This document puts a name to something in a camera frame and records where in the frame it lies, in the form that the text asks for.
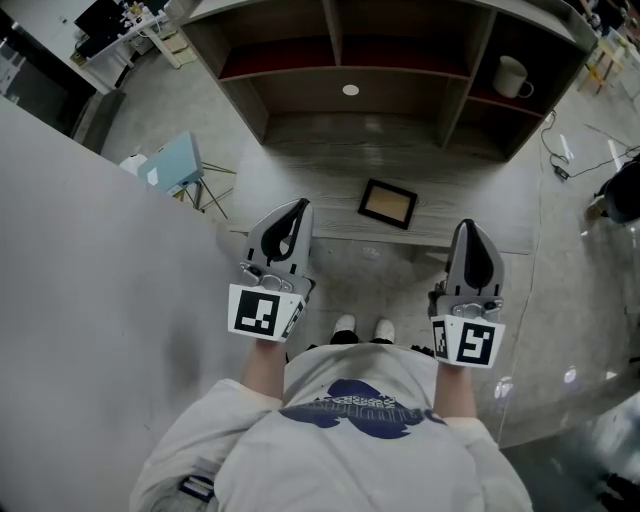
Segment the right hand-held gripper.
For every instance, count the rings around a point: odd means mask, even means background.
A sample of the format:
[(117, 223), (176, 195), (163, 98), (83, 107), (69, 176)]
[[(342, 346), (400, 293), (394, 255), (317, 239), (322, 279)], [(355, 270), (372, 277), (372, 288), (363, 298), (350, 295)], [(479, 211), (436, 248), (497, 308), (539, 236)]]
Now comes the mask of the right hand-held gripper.
[[(448, 294), (444, 282), (429, 293), (437, 361), (472, 368), (493, 366), (505, 331), (499, 322), (502, 285), (503, 260), (495, 244), (475, 221), (462, 221), (448, 257)], [(467, 286), (478, 296), (460, 295)]]

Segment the black framed picture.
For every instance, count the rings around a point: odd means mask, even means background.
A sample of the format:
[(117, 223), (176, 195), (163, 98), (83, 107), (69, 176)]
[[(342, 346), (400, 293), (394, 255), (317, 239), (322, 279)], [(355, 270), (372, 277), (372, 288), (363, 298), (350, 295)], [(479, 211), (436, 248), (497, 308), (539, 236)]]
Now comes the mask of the black framed picture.
[(396, 228), (408, 230), (417, 201), (416, 193), (370, 179), (358, 213)]

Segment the yellow stool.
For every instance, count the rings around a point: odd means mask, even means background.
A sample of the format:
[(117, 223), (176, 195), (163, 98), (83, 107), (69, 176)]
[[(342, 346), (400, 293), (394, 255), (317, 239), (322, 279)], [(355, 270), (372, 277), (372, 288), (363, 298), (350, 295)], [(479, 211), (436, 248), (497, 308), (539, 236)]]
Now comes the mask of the yellow stool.
[(624, 38), (610, 40), (600, 37), (592, 56), (585, 64), (586, 74), (580, 81), (578, 90), (585, 89), (589, 83), (595, 83), (595, 94), (598, 95), (616, 73), (624, 70), (628, 47), (629, 42)]

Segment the white mug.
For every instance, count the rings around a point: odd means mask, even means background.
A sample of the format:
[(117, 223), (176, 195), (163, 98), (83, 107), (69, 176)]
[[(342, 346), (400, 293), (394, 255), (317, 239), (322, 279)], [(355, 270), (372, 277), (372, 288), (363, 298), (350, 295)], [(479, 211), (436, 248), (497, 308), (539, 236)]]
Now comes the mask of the white mug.
[(528, 71), (520, 61), (511, 56), (502, 55), (499, 57), (492, 86), (498, 94), (505, 98), (526, 99), (534, 93), (534, 86), (527, 78)]

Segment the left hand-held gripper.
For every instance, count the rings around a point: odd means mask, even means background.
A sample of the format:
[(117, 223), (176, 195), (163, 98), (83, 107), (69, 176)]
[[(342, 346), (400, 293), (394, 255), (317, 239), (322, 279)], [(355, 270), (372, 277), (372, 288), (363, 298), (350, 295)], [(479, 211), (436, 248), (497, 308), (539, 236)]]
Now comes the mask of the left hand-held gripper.
[[(229, 286), (228, 330), (284, 343), (315, 288), (303, 277), (310, 253), (314, 211), (308, 199), (276, 207), (250, 230), (239, 264), (239, 282)], [(290, 273), (260, 265), (290, 265)]]

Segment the black cabinet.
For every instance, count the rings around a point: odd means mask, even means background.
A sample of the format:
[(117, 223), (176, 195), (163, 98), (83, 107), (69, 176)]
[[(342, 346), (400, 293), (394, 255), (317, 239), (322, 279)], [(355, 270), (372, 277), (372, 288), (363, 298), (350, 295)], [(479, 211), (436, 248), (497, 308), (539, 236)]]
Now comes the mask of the black cabinet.
[(71, 137), (95, 93), (0, 10), (0, 97)]

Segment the person's left forearm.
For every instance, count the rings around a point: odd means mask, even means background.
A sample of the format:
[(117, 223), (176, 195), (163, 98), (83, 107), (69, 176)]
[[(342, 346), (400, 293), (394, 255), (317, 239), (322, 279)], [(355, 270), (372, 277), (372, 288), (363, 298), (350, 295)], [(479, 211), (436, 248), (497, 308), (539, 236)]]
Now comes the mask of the person's left forearm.
[(256, 339), (241, 384), (254, 392), (281, 400), (286, 364), (286, 348), (283, 343)]

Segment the black monitor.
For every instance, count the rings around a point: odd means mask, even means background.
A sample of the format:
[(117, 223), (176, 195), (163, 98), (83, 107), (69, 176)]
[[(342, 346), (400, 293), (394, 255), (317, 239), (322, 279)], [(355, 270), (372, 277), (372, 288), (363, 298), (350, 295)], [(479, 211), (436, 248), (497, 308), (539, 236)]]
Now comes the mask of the black monitor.
[(76, 45), (85, 58), (93, 57), (120, 36), (127, 33), (123, 22), (124, 8), (120, 0), (95, 0), (74, 24), (86, 35)]

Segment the person's black trousers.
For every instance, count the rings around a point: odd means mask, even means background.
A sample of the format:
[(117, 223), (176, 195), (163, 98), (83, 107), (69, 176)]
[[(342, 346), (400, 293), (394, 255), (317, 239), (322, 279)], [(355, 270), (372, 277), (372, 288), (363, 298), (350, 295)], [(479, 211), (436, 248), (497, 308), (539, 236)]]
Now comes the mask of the person's black trousers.
[[(353, 345), (359, 344), (361, 340), (357, 336), (357, 334), (353, 331), (343, 330), (335, 332), (330, 340), (331, 345)], [(369, 340), (369, 343), (380, 344), (380, 345), (393, 345), (394, 341), (387, 338), (376, 337)]]

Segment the light blue flat box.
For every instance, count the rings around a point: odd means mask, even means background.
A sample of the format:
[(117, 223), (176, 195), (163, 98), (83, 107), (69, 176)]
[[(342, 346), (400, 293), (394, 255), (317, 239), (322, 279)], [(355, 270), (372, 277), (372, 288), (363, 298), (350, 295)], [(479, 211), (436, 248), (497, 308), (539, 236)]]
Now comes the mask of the light blue flat box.
[(198, 182), (203, 175), (197, 141), (191, 132), (163, 145), (137, 170), (142, 181), (171, 196)]

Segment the black bag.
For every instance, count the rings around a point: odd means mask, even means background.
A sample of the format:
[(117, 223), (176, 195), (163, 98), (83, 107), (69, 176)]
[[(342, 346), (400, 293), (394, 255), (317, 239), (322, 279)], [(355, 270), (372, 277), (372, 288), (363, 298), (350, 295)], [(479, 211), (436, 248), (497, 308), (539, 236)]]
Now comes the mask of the black bag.
[(587, 219), (609, 218), (616, 224), (640, 219), (640, 155), (626, 162), (594, 194), (585, 211)]

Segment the person's white printed shirt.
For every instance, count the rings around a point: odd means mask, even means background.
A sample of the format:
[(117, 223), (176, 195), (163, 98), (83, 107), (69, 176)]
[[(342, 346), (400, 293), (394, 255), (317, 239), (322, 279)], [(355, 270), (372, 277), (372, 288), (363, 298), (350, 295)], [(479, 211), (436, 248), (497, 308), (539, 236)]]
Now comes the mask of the person's white printed shirt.
[[(281, 400), (218, 381), (145, 462), (131, 512), (532, 512), (477, 418), (433, 410), (438, 363), (396, 345), (324, 345)], [(209, 503), (180, 482), (213, 482)]]

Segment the person's right forearm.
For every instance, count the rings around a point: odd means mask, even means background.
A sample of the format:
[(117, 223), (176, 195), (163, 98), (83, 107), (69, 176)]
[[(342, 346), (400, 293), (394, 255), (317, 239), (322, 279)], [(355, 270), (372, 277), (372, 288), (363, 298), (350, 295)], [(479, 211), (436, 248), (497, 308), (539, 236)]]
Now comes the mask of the person's right forearm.
[(438, 364), (433, 410), (441, 418), (477, 417), (469, 368)]

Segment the wooden shelf desk unit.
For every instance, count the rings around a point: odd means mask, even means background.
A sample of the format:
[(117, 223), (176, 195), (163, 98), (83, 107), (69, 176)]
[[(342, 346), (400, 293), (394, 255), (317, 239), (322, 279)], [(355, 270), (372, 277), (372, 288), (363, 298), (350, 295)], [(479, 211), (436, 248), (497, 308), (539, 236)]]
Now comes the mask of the wooden shelf desk unit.
[[(531, 138), (597, 37), (564, 0), (172, 0), (171, 18), (252, 135), (234, 229), (310, 199), (318, 237), (449, 244), (476, 220), (530, 254), (540, 212)], [(492, 79), (520, 61), (531, 97)], [(346, 84), (359, 94), (346, 96)], [(409, 229), (358, 213), (379, 180), (416, 193)]]

